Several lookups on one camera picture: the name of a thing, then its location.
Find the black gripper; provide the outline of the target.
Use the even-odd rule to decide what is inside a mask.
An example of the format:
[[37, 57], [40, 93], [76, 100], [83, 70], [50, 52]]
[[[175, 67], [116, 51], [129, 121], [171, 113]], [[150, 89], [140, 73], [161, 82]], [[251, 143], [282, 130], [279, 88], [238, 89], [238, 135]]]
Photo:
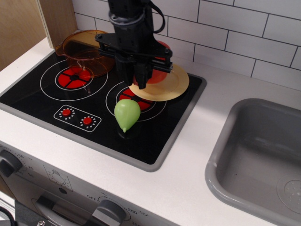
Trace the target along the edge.
[[166, 25], [162, 11], [157, 6], [109, 6], [109, 9], [109, 21], [115, 32], [98, 35], [95, 40], [101, 55], [115, 58], [124, 82], [144, 89], [153, 69], [169, 73], [173, 68], [170, 60], [173, 53], [154, 38]]

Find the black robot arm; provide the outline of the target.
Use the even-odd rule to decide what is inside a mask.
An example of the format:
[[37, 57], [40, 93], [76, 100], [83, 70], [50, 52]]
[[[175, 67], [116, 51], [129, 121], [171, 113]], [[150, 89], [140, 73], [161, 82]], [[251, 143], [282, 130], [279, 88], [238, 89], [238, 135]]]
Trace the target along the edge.
[[115, 59], [124, 82], [132, 85], [136, 81], [139, 89], [144, 89], [153, 70], [171, 72], [173, 53], [154, 38], [166, 22], [155, 30], [152, 12], [162, 16], [162, 11], [150, 0], [110, 0], [108, 4], [115, 32], [97, 35], [95, 40], [100, 55]]

